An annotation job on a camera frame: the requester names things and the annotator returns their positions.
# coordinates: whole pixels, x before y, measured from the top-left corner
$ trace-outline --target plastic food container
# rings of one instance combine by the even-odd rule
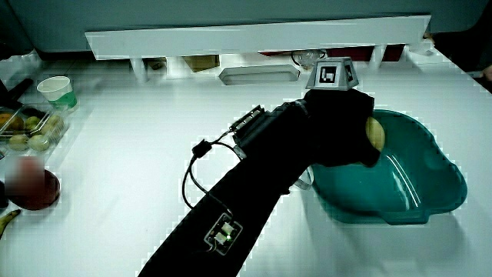
[[[0,107],[0,158],[49,157],[68,129],[67,112],[49,104],[24,105],[17,110]]]
[[[313,187],[325,211],[345,223],[423,224],[463,204],[467,184],[459,168],[418,121],[374,110],[386,134],[377,164],[313,165]]]

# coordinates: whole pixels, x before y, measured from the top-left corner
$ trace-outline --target banana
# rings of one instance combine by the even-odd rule
[[[5,227],[7,227],[7,224],[14,219],[18,214],[21,213],[20,209],[17,209],[15,211],[11,211],[4,217],[0,218],[0,239],[2,238],[3,232],[5,231]]]

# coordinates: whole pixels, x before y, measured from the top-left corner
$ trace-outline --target white table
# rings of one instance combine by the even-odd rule
[[[426,225],[348,225],[330,218],[313,190],[292,187],[241,277],[492,275],[492,95],[446,59],[408,57],[418,66],[384,63],[375,71],[355,63],[357,88],[377,108],[405,112],[437,136],[467,180],[467,201]],[[2,277],[136,276],[188,212],[180,188],[191,147],[257,104],[272,110],[301,98],[308,80],[303,72],[297,82],[269,85],[224,86],[216,78],[138,85],[128,61],[76,62],[68,76],[80,109],[46,164],[60,178],[61,197],[8,226]],[[206,188],[238,162],[227,149],[207,157],[195,170]],[[201,197],[191,185],[187,194],[192,203]]]

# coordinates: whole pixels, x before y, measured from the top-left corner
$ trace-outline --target paper cup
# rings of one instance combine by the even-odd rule
[[[68,77],[47,78],[39,83],[38,91],[58,110],[73,112],[76,109],[77,99]]]

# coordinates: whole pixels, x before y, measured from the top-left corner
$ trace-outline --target teal plastic basin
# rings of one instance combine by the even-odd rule
[[[392,225],[423,224],[463,204],[464,177],[421,123],[388,110],[374,110],[373,116],[386,134],[374,167],[312,165],[314,189],[332,216],[353,223],[379,217]]]

